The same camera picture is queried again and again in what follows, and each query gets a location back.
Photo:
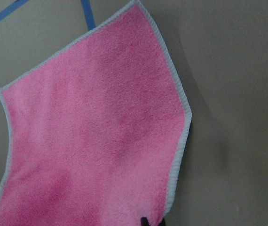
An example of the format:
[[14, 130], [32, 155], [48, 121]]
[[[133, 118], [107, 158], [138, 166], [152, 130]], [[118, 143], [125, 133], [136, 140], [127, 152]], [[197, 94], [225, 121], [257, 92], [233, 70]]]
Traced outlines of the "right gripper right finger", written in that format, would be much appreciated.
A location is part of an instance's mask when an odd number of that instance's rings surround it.
[[166, 226], [166, 221], [164, 218], [161, 220], [161, 222], [158, 224], [158, 226]]

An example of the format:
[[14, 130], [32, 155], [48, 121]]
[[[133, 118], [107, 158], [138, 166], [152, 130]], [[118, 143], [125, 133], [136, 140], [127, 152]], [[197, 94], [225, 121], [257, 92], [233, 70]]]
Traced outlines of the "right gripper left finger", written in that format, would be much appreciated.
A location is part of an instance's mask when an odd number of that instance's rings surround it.
[[141, 218], [141, 226], [150, 226], [146, 217]]

